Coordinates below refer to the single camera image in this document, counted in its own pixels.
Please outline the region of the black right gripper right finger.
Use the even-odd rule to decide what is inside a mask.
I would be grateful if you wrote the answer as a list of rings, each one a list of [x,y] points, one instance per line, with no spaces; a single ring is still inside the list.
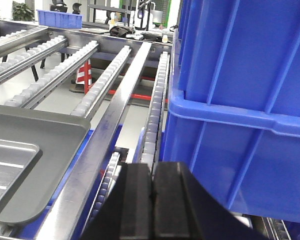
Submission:
[[[161,162],[154,179],[156,240],[264,240],[220,205],[181,162]]]

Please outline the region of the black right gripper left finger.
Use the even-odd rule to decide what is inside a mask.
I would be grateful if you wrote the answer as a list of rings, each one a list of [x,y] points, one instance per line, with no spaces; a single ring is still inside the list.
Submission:
[[[144,163],[123,163],[112,191],[81,240],[149,240],[152,183]]]

